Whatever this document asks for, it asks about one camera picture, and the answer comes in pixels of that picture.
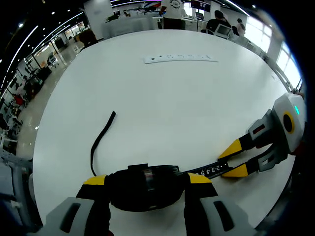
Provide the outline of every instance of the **white table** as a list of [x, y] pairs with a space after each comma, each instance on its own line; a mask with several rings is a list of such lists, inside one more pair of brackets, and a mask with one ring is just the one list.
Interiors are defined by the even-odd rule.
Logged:
[[[158, 54], [207, 54], [219, 62], [143, 63], [143, 57]], [[92, 177], [91, 146], [112, 111], [117, 116], [94, 156], [97, 174], [141, 163], [186, 171], [215, 162], [285, 92], [261, 58], [208, 34], [144, 31], [83, 50], [53, 91], [36, 138], [34, 189], [41, 219], [45, 223], [53, 208]], [[255, 227], [277, 201], [293, 162], [289, 157], [272, 170], [239, 180], [218, 177], [213, 183]], [[110, 230], [129, 236], [186, 235], [183, 209], [183, 198], [150, 212], [111, 206]]]

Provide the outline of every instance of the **yellow ring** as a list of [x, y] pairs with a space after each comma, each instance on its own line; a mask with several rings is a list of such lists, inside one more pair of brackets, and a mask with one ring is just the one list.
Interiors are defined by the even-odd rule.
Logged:
[[294, 127], [295, 127], [293, 116], [291, 115], [290, 112], [284, 112], [283, 117], [284, 117], [285, 115], [287, 115], [287, 116], [290, 118], [291, 123], [292, 123], [292, 129], [291, 129], [291, 131], [290, 131], [290, 132], [288, 132], [287, 130], [286, 130], [286, 131], [287, 131], [289, 134], [292, 134], [292, 133], [294, 132]]

